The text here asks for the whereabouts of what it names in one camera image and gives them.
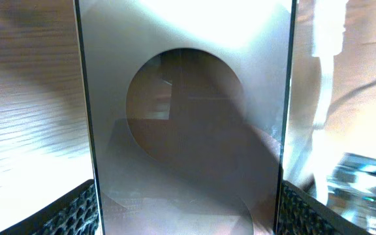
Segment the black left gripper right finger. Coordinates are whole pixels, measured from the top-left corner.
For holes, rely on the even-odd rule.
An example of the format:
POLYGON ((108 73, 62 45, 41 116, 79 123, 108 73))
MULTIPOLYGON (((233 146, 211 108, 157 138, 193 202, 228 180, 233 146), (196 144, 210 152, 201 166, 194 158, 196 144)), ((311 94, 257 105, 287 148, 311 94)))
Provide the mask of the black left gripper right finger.
POLYGON ((280 196, 276 235, 369 235, 286 180, 280 196))

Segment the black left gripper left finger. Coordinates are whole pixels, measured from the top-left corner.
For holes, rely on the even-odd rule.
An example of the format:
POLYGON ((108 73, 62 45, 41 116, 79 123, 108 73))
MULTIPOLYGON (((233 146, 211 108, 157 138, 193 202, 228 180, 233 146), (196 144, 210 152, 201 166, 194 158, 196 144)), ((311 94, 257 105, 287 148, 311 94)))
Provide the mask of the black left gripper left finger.
POLYGON ((87 180, 0 235, 95 235, 98 227, 95 182, 87 180))

